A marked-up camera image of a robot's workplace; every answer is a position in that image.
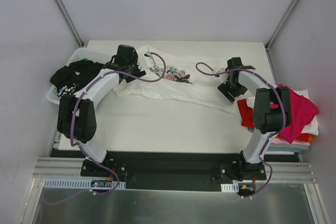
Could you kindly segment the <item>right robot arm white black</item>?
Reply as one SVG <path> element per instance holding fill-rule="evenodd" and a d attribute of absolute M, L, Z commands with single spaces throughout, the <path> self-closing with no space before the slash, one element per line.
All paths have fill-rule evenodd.
<path fill-rule="evenodd" d="M 274 87 L 252 66 L 244 66 L 239 57 L 227 60 L 227 80 L 217 89 L 231 102 L 251 92 L 255 96 L 253 108 L 254 131 L 248 145 L 238 159 L 225 168 L 225 175 L 242 181 L 259 175 L 265 169 L 264 155 L 272 139 L 291 123 L 290 91 Z"/>

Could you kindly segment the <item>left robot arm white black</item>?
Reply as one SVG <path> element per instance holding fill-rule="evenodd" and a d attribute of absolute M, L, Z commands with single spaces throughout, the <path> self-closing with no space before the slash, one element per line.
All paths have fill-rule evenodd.
<path fill-rule="evenodd" d="M 136 49 L 119 45 L 117 53 L 105 63 L 81 59 L 71 63 L 69 75 L 62 82 L 57 130 L 94 161 L 93 170 L 99 176 L 111 171 L 105 160 L 107 150 L 96 138 L 96 108 L 100 101 L 120 82 L 143 77 Z"/>

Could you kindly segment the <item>white floral print t-shirt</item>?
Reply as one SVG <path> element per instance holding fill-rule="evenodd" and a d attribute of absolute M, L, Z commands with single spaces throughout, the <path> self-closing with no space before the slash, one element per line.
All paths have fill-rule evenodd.
<path fill-rule="evenodd" d="M 229 102 L 217 89 L 225 81 L 227 75 L 223 74 L 219 78 L 210 77 L 201 74 L 195 68 L 196 63 L 204 62 L 213 71 L 218 71 L 221 68 L 225 69 L 227 67 L 227 57 L 175 56 L 145 45 L 137 48 L 140 63 L 146 52 L 150 52 L 154 56 L 156 66 L 145 69 L 146 75 L 144 78 L 148 80 L 157 79 L 162 74 L 164 78 L 154 83 L 139 80 L 130 83 L 122 81 L 113 89 L 118 97 L 127 97 L 134 94 L 150 99 L 199 104 L 227 113 L 236 112 L 236 103 Z"/>

